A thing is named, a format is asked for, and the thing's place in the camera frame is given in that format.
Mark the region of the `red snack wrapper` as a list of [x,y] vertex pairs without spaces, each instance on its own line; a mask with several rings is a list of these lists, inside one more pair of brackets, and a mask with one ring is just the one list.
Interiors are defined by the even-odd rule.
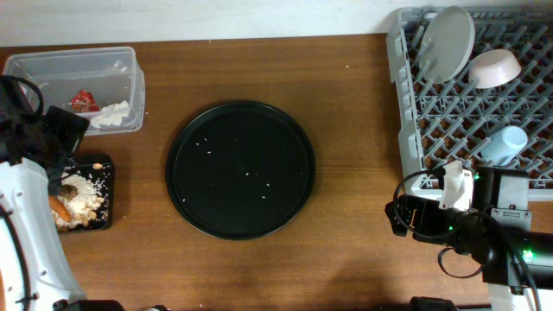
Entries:
[[78,113],[100,111],[93,95],[85,90],[81,90],[70,102],[71,107]]

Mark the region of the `rice and peanut shell scraps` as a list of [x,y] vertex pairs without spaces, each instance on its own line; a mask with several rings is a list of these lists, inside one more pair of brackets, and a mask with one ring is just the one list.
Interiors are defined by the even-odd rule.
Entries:
[[61,175],[61,185],[76,186],[79,194],[71,201],[57,196],[72,215],[72,221],[65,222],[51,209],[57,232],[79,232],[108,227],[111,215],[109,177],[111,166],[107,163],[93,162],[65,168]]

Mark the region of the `grey round plate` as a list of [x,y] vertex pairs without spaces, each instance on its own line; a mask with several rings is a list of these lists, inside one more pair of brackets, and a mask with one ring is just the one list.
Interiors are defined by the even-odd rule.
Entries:
[[424,32],[422,46],[426,47],[419,67],[429,64],[423,75],[426,80],[443,83],[454,78],[467,64],[474,48],[473,18],[459,6],[438,13]]

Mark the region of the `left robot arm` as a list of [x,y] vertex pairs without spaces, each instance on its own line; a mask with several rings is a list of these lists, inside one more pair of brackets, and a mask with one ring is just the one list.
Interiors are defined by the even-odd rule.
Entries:
[[51,216],[67,160],[87,119],[30,104],[24,78],[1,78],[1,308],[3,310],[120,310],[114,300],[90,300],[76,280]]

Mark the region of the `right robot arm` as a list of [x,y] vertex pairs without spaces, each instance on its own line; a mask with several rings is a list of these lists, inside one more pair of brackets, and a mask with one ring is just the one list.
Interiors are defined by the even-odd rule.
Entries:
[[531,230],[529,175],[524,170],[460,162],[429,170],[442,195],[430,200],[394,193],[385,206],[397,236],[438,244],[438,258],[470,256],[487,285],[493,310],[552,308],[552,236]]

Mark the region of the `orange carrot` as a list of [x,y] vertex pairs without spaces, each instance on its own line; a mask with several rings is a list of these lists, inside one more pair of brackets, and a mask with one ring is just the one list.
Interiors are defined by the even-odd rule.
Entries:
[[48,202],[51,209],[55,211],[65,222],[72,221],[71,213],[67,210],[65,205],[58,199],[57,196],[49,195]]

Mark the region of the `white tissue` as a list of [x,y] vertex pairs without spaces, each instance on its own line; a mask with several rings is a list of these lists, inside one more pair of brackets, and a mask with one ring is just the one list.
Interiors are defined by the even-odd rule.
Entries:
[[129,114],[129,103],[124,100],[102,108],[97,116],[90,119],[90,125],[95,129],[119,126]]

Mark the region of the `pink bowl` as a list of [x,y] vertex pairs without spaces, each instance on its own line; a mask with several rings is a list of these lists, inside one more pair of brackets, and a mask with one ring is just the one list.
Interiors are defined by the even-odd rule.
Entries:
[[468,79],[476,82],[477,89],[494,88],[517,78],[521,71],[522,67],[513,52],[494,49],[474,58]]

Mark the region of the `brown walnut shell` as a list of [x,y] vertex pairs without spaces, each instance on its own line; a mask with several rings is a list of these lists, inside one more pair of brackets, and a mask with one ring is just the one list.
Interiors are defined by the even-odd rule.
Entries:
[[76,186],[64,184],[61,186],[60,197],[64,200],[71,201],[79,194]]

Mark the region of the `light blue cup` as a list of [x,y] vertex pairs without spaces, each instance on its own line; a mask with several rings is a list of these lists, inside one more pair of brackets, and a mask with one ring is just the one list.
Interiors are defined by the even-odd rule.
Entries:
[[485,162],[507,165],[528,143],[526,132],[514,125],[506,126],[490,136],[490,143],[480,152]]

